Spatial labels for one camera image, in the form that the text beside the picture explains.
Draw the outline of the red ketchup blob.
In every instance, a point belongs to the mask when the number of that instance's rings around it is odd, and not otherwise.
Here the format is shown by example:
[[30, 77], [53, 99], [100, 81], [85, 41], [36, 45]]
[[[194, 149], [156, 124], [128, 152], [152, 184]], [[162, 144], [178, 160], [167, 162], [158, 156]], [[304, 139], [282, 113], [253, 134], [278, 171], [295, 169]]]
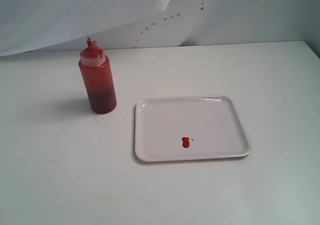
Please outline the red ketchup blob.
[[187, 149], [190, 147], [190, 138], [189, 137], [182, 137], [181, 141], [182, 141], [183, 148]]

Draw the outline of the white rectangular plastic tray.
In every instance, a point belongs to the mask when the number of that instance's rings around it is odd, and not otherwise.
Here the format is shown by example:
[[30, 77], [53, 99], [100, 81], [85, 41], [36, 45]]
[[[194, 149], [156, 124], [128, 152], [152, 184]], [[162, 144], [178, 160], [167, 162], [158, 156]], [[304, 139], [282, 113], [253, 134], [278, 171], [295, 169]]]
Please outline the white rectangular plastic tray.
[[[183, 148], [182, 137], [190, 138]], [[238, 159], [251, 152], [224, 95], [148, 98], [134, 106], [134, 153], [145, 163]]]

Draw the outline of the red ketchup squeeze bottle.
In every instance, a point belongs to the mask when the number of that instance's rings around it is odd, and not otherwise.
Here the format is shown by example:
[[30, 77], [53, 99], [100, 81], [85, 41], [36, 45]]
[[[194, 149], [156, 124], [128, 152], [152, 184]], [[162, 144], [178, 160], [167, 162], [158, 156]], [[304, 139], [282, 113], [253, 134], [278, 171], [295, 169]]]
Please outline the red ketchup squeeze bottle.
[[90, 107], [97, 114], [107, 114], [117, 106], [110, 59], [96, 41], [87, 38], [87, 47], [79, 54], [78, 66]]

